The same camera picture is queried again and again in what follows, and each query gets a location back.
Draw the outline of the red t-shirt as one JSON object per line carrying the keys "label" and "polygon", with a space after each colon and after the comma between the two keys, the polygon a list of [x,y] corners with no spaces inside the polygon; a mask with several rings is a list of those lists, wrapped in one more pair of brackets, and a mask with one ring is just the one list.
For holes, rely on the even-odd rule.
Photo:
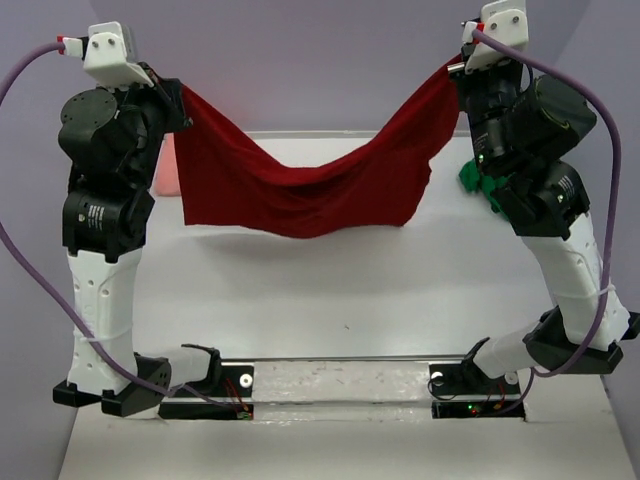
{"label": "red t-shirt", "polygon": [[321,166],[290,167],[190,88],[182,97],[192,120],[174,136],[185,224],[297,239],[405,225],[459,117],[456,88],[440,67],[366,144]]}

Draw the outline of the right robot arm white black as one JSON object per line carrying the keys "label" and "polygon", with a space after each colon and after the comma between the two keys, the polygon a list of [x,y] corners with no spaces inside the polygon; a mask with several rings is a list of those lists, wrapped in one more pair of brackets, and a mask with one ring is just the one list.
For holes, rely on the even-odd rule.
{"label": "right robot arm white black", "polygon": [[554,306],[528,327],[478,341],[447,370],[446,394],[482,392],[501,377],[539,367],[573,375],[615,370],[639,317],[619,300],[596,245],[590,200],[564,161],[595,126],[595,104],[549,75],[521,82],[524,66],[501,61],[448,69],[470,126],[475,165],[497,181],[491,198],[537,260]]}

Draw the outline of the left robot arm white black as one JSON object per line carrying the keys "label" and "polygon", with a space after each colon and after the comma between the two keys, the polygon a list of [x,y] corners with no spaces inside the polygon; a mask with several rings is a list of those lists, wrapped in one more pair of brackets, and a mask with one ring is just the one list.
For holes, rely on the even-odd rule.
{"label": "left robot arm white black", "polygon": [[70,98],[58,143],[70,158],[62,243],[74,284],[74,352],[56,403],[99,404],[126,417],[178,389],[209,395],[221,383],[218,350],[194,344],[158,357],[133,347],[136,272],[154,206],[150,192],[164,137],[188,128],[181,84],[142,66],[146,83],[98,86]]}

